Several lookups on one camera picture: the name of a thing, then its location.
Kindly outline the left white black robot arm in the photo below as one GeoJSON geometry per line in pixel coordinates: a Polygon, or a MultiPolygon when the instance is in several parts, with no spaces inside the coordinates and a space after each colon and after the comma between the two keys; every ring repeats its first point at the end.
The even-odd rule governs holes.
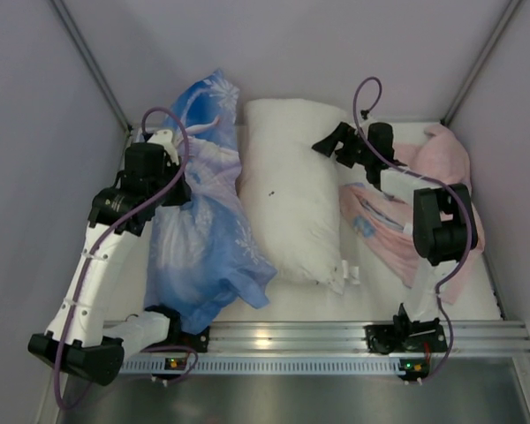
{"type": "Polygon", "coordinates": [[[149,134],[125,151],[124,167],[113,185],[93,199],[85,243],[70,286],[56,316],[33,334],[28,351],[56,373],[107,386],[122,364],[176,332],[178,315],[151,306],[115,327],[104,322],[121,268],[159,208],[190,200],[172,130],[149,134]]]}

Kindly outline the blue Frozen print pillowcase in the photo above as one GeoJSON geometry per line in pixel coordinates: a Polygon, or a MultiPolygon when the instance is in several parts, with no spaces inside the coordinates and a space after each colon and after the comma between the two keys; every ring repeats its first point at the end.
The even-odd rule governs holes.
{"type": "Polygon", "coordinates": [[[178,312],[181,329],[202,332],[237,299],[265,307],[276,269],[261,252],[237,195],[242,171],[237,140],[239,88],[221,70],[192,84],[170,107],[163,128],[184,149],[191,200],[160,207],[152,222],[144,303],[178,312]]]}

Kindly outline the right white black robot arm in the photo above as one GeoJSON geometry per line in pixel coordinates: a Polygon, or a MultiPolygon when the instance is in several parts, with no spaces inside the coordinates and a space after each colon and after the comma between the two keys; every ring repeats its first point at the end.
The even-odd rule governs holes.
{"type": "Polygon", "coordinates": [[[448,319],[441,294],[478,243],[471,195],[462,183],[447,185],[409,169],[395,157],[393,141],[387,123],[375,122],[366,131],[340,123],[312,149],[348,168],[362,166],[371,185],[412,211],[402,227],[412,231],[418,256],[413,286],[390,324],[367,327],[369,351],[447,352],[453,334],[441,324],[448,319]]]}

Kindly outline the pink pillowcase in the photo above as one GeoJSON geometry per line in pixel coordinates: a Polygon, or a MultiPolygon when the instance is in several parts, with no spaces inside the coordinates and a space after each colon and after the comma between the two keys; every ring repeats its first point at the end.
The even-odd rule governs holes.
{"type": "MultiPolygon", "coordinates": [[[[455,134],[440,124],[393,126],[395,157],[415,172],[471,188],[470,159],[455,134]]],[[[367,181],[365,169],[340,165],[340,210],[371,251],[401,282],[414,284],[419,255],[412,237],[413,208],[367,181]]]]}

